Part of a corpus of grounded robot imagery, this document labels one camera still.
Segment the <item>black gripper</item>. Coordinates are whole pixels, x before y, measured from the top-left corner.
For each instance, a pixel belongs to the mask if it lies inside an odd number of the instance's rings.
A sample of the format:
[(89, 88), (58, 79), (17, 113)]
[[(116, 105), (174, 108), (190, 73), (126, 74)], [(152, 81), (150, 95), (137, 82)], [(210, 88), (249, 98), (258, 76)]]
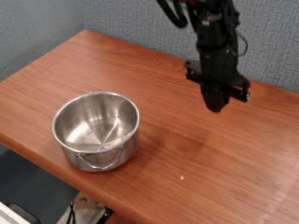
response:
[(238, 73), (237, 56), (226, 45), (202, 46), (196, 44), (198, 60), (186, 60), (185, 77), (200, 85), (200, 93), (209, 111), (218, 113), (229, 98), (246, 102), (249, 81)]

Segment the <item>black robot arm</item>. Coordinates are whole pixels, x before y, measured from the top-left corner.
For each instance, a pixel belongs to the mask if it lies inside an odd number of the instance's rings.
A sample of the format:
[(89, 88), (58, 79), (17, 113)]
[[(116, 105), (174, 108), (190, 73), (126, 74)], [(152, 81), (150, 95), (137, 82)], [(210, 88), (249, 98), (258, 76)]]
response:
[(249, 81), (240, 74), (237, 65), (238, 12), (232, 0), (205, 0), (186, 3), (190, 25), (196, 32), (196, 49), (200, 60), (186, 60), (186, 79), (200, 85), (200, 93), (209, 111), (218, 113), (229, 98), (246, 102)]

